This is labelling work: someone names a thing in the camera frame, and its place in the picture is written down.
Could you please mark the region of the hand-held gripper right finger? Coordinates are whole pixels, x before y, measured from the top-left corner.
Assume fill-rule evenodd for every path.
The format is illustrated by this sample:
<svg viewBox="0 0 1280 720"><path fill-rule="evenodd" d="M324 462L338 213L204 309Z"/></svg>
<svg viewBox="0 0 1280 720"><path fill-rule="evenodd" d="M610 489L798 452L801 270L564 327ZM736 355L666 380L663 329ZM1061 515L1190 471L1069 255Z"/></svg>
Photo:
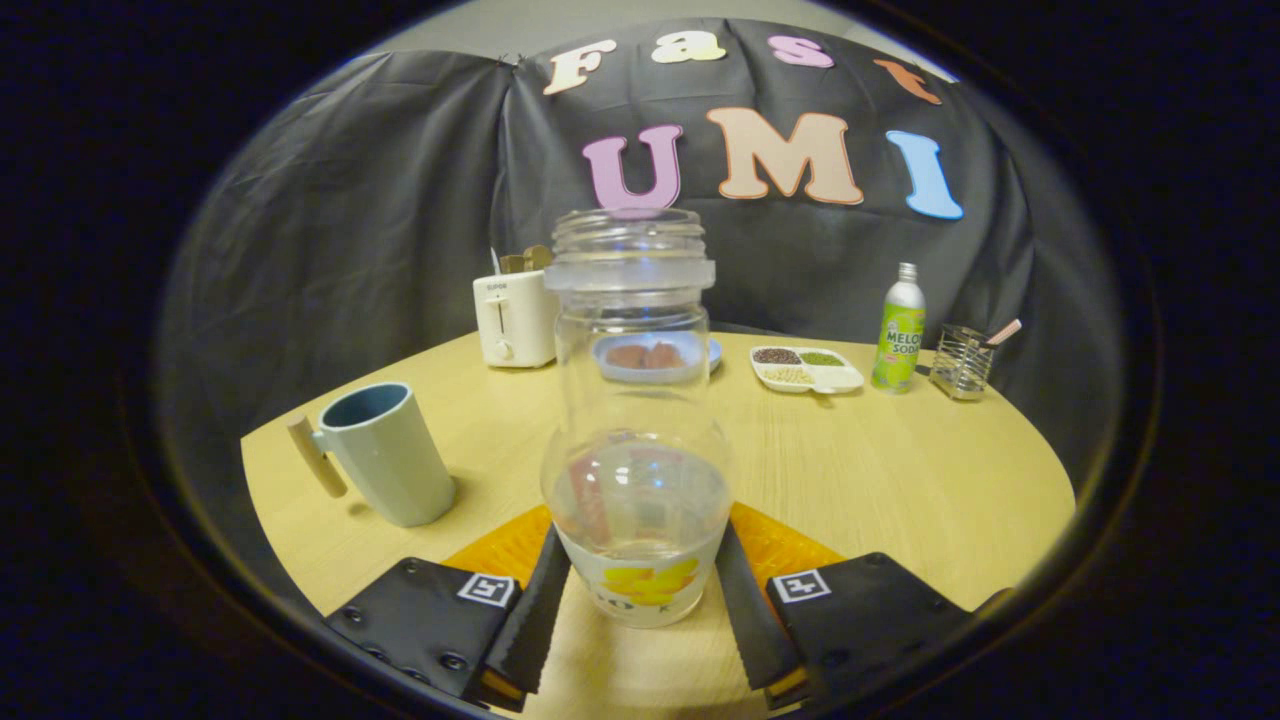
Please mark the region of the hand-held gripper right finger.
<svg viewBox="0 0 1280 720"><path fill-rule="evenodd" d="M1007 596L965 610L887 553L846 559L740 502L716 566L748 684L772 710L891 705Z"/></svg>

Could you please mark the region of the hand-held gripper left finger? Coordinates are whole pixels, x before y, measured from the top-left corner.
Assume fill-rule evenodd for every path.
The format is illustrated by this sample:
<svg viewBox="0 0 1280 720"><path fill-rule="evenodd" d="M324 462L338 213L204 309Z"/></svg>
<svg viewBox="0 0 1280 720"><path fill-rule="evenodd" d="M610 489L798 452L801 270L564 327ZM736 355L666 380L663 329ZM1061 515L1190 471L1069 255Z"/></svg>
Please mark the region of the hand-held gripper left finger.
<svg viewBox="0 0 1280 720"><path fill-rule="evenodd" d="M540 505L444 562L397 561L325 623L424 685L520 712L539 692L568 573Z"/></svg>

